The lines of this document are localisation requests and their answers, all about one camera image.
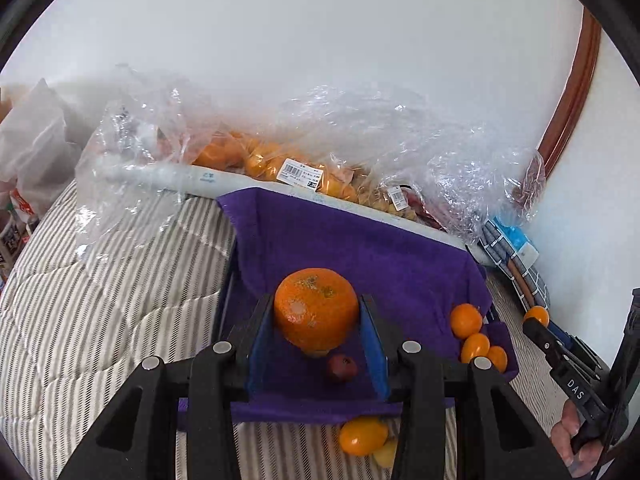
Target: clear plastic bag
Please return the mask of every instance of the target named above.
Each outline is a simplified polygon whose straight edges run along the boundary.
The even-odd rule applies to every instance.
[[[535,150],[505,150],[490,128],[441,121],[422,96],[395,86],[319,86],[284,103],[271,123],[226,131],[252,178],[282,181],[290,158],[321,170],[317,192],[419,218],[467,242],[493,216],[509,225],[530,219],[544,187]],[[232,166],[222,148],[229,142],[214,140],[205,152],[221,155],[204,165]]]
[[[532,149],[505,149],[485,126],[442,123],[428,141],[434,155],[409,170],[424,208],[450,234],[479,240],[482,225],[497,216],[522,225],[535,214],[545,185],[544,164]]]
[[[219,129],[212,101],[188,81],[118,68],[122,95],[107,104],[76,167],[76,243],[84,261],[116,259],[167,228],[183,201],[179,165],[193,162]],[[176,190],[139,179],[145,167],[175,168]],[[118,244],[110,240],[119,237]]]

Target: striped bedding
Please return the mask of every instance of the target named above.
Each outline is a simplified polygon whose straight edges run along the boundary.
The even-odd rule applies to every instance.
[[[59,197],[28,243],[0,298],[0,431],[33,480],[55,479],[133,368],[150,354],[170,362],[209,343],[234,241],[215,202],[188,198],[172,226],[143,249],[112,233],[122,259],[97,277],[76,259],[76,187]],[[520,375],[513,386],[548,432],[562,393],[542,353],[522,336],[512,294],[488,285],[509,326]],[[398,420],[389,420],[392,433]],[[336,447],[338,428],[243,423],[234,429],[244,480],[390,477]],[[447,413],[446,478],[455,478],[455,418]],[[176,436],[186,479],[186,438]]]

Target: small orange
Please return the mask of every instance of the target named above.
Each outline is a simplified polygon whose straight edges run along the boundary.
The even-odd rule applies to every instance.
[[[260,139],[258,137],[250,137],[245,136],[244,143],[246,145],[246,150],[249,153],[253,153],[254,150],[260,145]]]
[[[313,356],[340,346],[359,314],[351,283],[331,269],[298,270],[282,280],[273,298],[276,326]]]
[[[501,346],[491,346],[486,357],[501,374],[507,369],[507,352],[505,352]]]
[[[244,172],[251,178],[258,178],[267,168],[267,161],[261,153],[253,152],[244,162]]]
[[[286,155],[274,156],[267,164],[267,168],[264,170],[264,179],[269,182],[276,182],[278,173],[280,173],[286,158]]]
[[[351,184],[344,186],[341,198],[347,202],[358,203],[358,194]]]
[[[359,416],[340,430],[338,440],[345,453],[367,456],[385,445],[389,428],[375,416]]]
[[[524,315],[523,322],[530,317],[537,319],[545,327],[549,326],[549,311],[543,306],[534,306],[527,310],[527,313]]]
[[[208,144],[204,150],[200,152],[198,158],[193,161],[193,165],[211,168],[212,170],[226,170],[227,164],[224,147],[215,142]]]
[[[318,192],[324,195],[333,196],[334,198],[340,198],[343,187],[343,183],[341,183],[332,174],[325,172],[322,174],[322,180],[320,182],[320,187],[318,187]]]
[[[462,303],[455,307],[449,316],[451,330],[458,339],[466,339],[477,334],[482,328],[482,316],[479,310],[469,303]]]
[[[239,140],[230,137],[224,143],[223,149],[227,166],[242,166],[242,162],[246,156],[246,151]]]
[[[460,352],[460,362],[468,364],[471,359],[475,357],[484,356],[489,353],[489,338],[484,334],[473,334],[466,338],[465,343],[462,345],[462,352]]]

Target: yellow tomato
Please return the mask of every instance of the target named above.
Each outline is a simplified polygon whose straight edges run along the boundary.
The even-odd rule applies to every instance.
[[[389,428],[375,416],[359,416],[340,430],[340,447],[345,453],[367,456],[385,445]]]
[[[486,357],[489,353],[489,338],[484,334],[473,334],[466,338],[460,352],[460,362],[468,364],[476,357]]]
[[[390,438],[379,450],[373,452],[373,458],[382,469],[392,469],[396,460],[398,440]]]
[[[498,371],[503,374],[507,369],[507,352],[501,346],[492,346],[486,354],[489,361],[491,361]]]

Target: white plastic bag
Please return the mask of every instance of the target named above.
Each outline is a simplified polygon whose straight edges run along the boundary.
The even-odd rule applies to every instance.
[[[80,152],[66,140],[60,99],[41,79],[0,123],[0,182],[15,183],[27,203],[18,212],[43,216],[73,179]]]

